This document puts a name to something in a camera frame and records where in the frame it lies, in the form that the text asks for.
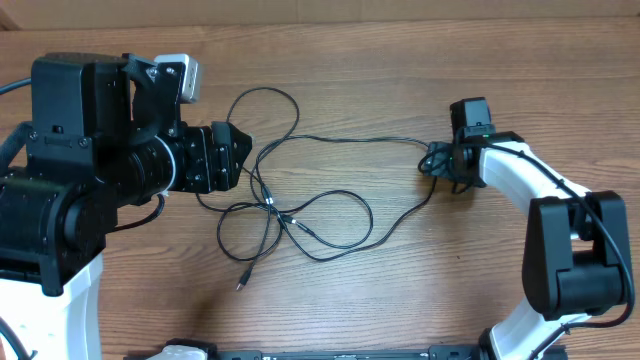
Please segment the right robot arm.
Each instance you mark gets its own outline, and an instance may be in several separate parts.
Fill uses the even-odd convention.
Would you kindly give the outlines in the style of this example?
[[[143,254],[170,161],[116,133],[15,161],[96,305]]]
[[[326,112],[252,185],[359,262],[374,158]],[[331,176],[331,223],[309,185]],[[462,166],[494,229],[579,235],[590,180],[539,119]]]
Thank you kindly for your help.
[[[524,298],[471,346],[433,346],[446,359],[564,359],[557,340],[574,329],[626,322],[636,294],[626,206],[614,191],[593,192],[541,161],[514,132],[496,130],[483,97],[449,107],[452,139],[432,142],[421,173],[452,193],[497,189],[527,217]]]

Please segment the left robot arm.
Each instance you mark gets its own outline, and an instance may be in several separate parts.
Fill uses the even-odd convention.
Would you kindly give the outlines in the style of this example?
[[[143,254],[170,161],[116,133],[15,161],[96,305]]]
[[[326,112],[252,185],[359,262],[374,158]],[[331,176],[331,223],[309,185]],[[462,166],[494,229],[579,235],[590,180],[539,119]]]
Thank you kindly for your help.
[[[118,212],[170,192],[233,188],[252,139],[190,126],[198,63],[185,54],[49,53],[32,118],[1,147],[1,340],[9,359],[98,359],[98,301]]]

